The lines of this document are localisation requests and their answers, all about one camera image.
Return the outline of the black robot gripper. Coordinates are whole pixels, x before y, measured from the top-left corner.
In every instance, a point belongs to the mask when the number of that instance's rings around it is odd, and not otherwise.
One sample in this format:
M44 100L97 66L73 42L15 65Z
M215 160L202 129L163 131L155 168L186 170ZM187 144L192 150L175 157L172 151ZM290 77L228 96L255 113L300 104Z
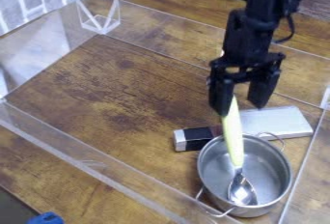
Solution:
M230 12L223 40L223 55L210 62L208 105L224 117L228 114L234 86L250 81L247 100L263 108L275 90L280 74L282 53L270 51L278 27L247 15L246 10Z

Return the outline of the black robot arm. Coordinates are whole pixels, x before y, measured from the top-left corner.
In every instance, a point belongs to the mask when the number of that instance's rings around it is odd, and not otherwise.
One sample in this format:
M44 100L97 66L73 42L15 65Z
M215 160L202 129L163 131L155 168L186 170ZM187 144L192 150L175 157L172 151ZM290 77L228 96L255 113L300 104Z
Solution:
M223 55L210 62L208 105L226 116L235 85L250 84L247 100L255 107L267 104L280 75L284 54L271 52L274 32L282 19L298 11L300 0L246 0L246 6L230 12Z

